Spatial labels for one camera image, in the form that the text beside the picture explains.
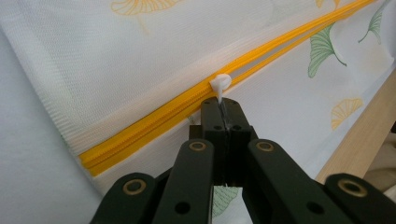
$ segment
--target yellow ginkgo leaf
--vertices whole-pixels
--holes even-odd
[[[335,130],[347,117],[363,105],[361,98],[345,99],[332,108],[332,129]]]
[[[125,0],[113,2],[111,9],[121,15],[135,15],[138,13],[149,13],[172,7],[179,0]]]
[[[315,0],[317,2],[317,7],[321,7],[323,4],[324,0]],[[340,4],[341,0],[334,0],[335,3],[335,8],[338,8],[338,4]]]
[[[316,1],[317,1],[317,7],[321,7],[324,0],[316,0]]]
[[[338,8],[338,4],[340,4],[340,1],[341,1],[341,0],[334,0],[335,8]]]

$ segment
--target circular hole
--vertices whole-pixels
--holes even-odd
[[[202,146],[202,144],[199,144],[199,143],[194,143],[194,144],[192,144],[192,147],[194,147],[194,148],[202,148],[203,146]]]
[[[142,184],[140,182],[133,182],[127,185],[126,187],[129,191],[136,191],[140,188],[142,188]]]
[[[206,144],[202,142],[193,142],[190,143],[189,148],[194,151],[202,151],[205,150]]]
[[[143,192],[146,188],[146,182],[142,179],[133,179],[126,182],[122,190],[125,194],[136,195]]]
[[[175,206],[175,211],[181,215],[187,214],[190,212],[190,205],[188,203],[178,203]]]
[[[258,142],[256,144],[256,148],[258,148],[259,150],[262,150],[262,151],[267,151],[267,152],[274,150],[274,146],[269,143],[266,143],[266,142]]]
[[[239,125],[234,125],[234,126],[233,126],[233,129],[234,129],[234,130],[241,130],[241,129],[242,129],[242,127],[241,127],[241,126],[239,126]]]
[[[364,186],[350,179],[338,180],[338,188],[355,197],[362,198],[367,195],[367,189]]]
[[[346,187],[347,189],[349,189],[350,191],[354,191],[354,192],[359,192],[359,191],[361,191],[361,189],[360,189],[358,186],[356,186],[356,185],[354,185],[354,184],[351,184],[351,183],[345,183],[345,187]]]
[[[311,211],[315,214],[318,214],[318,215],[324,214],[323,207],[320,206],[320,204],[318,204],[318,203],[309,202],[306,204],[306,207],[309,209],[309,211]]]

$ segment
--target laundry bag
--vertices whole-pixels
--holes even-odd
[[[103,194],[170,168],[200,103],[219,95],[314,177],[396,53],[390,0],[2,1],[0,25]],[[214,90],[218,75],[230,86]],[[215,188],[213,216],[238,195]]]

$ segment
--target white zipper pull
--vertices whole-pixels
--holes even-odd
[[[222,92],[227,90],[231,85],[231,77],[227,74],[220,74],[215,77],[215,79],[210,81],[212,90],[218,93],[219,104],[221,104]]]

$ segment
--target zipper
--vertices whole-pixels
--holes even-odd
[[[359,9],[374,1],[375,0],[361,0],[339,8],[334,12],[287,32],[233,60],[216,73],[205,78],[189,90],[182,92],[178,97],[159,107],[141,120],[107,139],[105,142],[81,153],[78,157],[80,158],[82,166],[86,168],[92,176],[101,174],[108,168],[125,160],[148,142],[170,130],[183,119],[199,110],[200,103],[204,99],[216,95],[212,91],[209,82],[217,75],[231,74],[235,70],[259,60],[260,57],[269,54],[275,48],[284,44],[287,45],[271,54],[268,58],[257,62],[243,74],[233,78],[230,86],[230,88],[232,88],[323,28],[351,16]]]

